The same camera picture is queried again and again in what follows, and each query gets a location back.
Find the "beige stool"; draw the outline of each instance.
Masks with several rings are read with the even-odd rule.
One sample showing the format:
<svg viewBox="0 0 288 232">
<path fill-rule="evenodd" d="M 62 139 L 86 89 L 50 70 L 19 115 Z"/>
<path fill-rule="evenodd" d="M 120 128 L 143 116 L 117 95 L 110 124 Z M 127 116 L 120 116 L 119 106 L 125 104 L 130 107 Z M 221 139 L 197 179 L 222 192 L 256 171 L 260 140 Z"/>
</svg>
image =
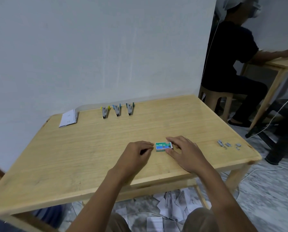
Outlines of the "beige stool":
<svg viewBox="0 0 288 232">
<path fill-rule="evenodd" d="M 203 94 L 205 94 L 205 104 L 212 109 L 213 111 L 216 108 L 216 104 L 219 98 L 226 97 L 226 105 L 224 106 L 223 114 L 220 116 L 220 118 L 227 122 L 229 111 L 230 111 L 230 106 L 232 102 L 232 93 L 224 93 L 224 92 L 215 92 L 211 91 L 208 89 L 205 89 L 203 86 L 200 87 L 200 92 L 199 92 L 199 99 L 202 100 Z"/>
</svg>

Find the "black t-shirt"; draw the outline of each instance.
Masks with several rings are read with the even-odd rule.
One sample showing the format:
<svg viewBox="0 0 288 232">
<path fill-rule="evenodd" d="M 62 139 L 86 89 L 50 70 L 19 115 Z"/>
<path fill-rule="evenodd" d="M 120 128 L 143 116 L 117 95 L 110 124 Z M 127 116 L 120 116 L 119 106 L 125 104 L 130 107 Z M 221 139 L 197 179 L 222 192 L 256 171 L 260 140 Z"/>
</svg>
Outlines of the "black t-shirt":
<svg viewBox="0 0 288 232">
<path fill-rule="evenodd" d="M 202 85 L 229 82 L 227 79 L 236 76 L 235 61 L 248 62 L 258 50 L 250 30 L 230 21 L 220 23 L 206 59 Z"/>
</svg>

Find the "wall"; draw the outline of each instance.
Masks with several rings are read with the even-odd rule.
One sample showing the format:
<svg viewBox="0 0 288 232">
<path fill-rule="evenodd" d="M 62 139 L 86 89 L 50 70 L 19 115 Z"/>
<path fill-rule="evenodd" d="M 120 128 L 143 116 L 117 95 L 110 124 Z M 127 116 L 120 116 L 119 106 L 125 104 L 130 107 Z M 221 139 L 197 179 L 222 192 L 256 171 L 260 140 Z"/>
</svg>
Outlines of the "wall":
<svg viewBox="0 0 288 232">
<path fill-rule="evenodd" d="M 226 12 L 222 9 L 224 0 L 216 1 L 216 9 L 224 17 Z M 288 49 L 288 0 L 259 0 L 262 5 L 261 14 L 254 19 L 248 19 L 243 27 L 252 31 L 255 42 L 260 49 L 277 51 Z M 238 73 L 242 63 L 236 62 L 234 67 Z M 273 82 L 276 72 L 252 66 L 246 76 L 261 81 L 268 86 Z M 278 96 L 288 98 L 288 89 L 284 91 L 283 85 L 288 87 L 287 79 L 279 87 L 273 100 Z"/>
<path fill-rule="evenodd" d="M 52 114 L 197 94 L 215 3 L 0 0 L 0 167 Z"/>
</svg>

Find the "black pants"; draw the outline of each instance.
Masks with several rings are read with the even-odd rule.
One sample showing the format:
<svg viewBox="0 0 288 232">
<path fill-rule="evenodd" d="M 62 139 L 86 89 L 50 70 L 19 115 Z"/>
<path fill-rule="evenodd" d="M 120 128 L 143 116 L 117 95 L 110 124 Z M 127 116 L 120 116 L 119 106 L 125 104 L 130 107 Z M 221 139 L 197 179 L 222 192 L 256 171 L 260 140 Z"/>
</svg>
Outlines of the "black pants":
<svg viewBox="0 0 288 232">
<path fill-rule="evenodd" d="M 233 119 L 240 122 L 244 122 L 248 119 L 267 93 L 267 86 L 265 84 L 248 79 L 244 76 L 233 76 L 218 83 L 212 83 L 211 81 L 210 83 L 202 83 L 202 85 L 206 89 L 216 92 L 247 95 L 246 99 L 233 116 Z"/>
</svg>

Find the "wooden table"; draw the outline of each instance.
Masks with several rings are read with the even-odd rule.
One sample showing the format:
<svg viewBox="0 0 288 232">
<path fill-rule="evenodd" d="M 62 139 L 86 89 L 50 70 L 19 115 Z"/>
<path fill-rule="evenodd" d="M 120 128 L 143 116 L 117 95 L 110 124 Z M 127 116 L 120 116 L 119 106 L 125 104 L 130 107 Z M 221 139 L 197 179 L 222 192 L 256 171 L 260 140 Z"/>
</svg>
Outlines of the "wooden table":
<svg viewBox="0 0 288 232">
<path fill-rule="evenodd" d="M 260 154 L 195 95 L 137 103 L 133 116 L 113 109 L 103 119 L 100 109 L 82 111 L 77 124 L 58 128 L 53 115 L 0 180 L 0 219 L 26 231 L 56 231 L 29 213 L 43 207 L 89 199 L 129 142 L 165 141 L 183 135 L 196 142 L 234 191 Z M 217 140 L 240 150 L 223 148 Z M 165 152 L 152 152 L 147 165 L 123 187 L 117 200 L 196 185 Z"/>
<path fill-rule="evenodd" d="M 243 75 L 248 67 L 248 63 L 245 63 L 243 66 L 243 69 L 241 71 L 241 75 Z M 272 61 L 266 62 L 262 67 L 266 67 L 272 70 L 277 71 L 277 75 L 269 89 L 269 91 L 267 92 L 260 109 L 258 110 L 254 120 L 251 123 L 250 129 L 252 129 L 254 127 L 254 125 L 256 124 L 256 122 L 259 120 L 259 118 L 263 115 L 263 113 L 266 111 L 266 109 L 269 106 L 269 103 L 272 99 L 272 97 L 274 96 L 277 88 L 279 87 L 280 83 L 283 81 L 283 79 L 285 78 L 286 73 L 288 72 L 288 58 L 277 58 L 274 59 Z"/>
</svg>

